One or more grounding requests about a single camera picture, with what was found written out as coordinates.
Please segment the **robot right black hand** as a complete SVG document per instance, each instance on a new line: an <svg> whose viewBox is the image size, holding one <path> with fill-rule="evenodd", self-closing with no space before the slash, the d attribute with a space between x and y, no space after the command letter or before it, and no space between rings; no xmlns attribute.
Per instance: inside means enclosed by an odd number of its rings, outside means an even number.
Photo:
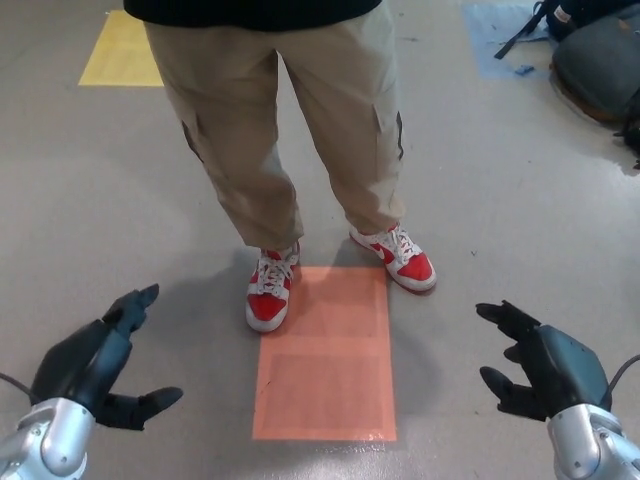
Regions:
<svg viewBox="0 0 640 480"><path fill-rule="evenodd" d="M544 422L581 404L612 409L609 382L592 349L507 301L479 303L476 313L515 341L504 356L520 365L530 382L515 384L500 371L481 367L481 378L499 399L500 412Z"/></svg>

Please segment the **robot left black hand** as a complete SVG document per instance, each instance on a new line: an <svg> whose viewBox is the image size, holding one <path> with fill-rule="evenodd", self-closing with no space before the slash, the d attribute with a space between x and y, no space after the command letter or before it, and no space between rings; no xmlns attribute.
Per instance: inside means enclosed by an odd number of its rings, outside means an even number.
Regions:
<svg viewBox="0 0 640 480"><path fill-rule="evenodd" d="M159 286L150 285L119 297L100 318L82 326L44 355L30 390L31 403L62 398L82 407L98 424L142 431L145 423L183 397L178 387L164 387L140 396L111 391L126 366L131 336L147 319Z"/></svg>

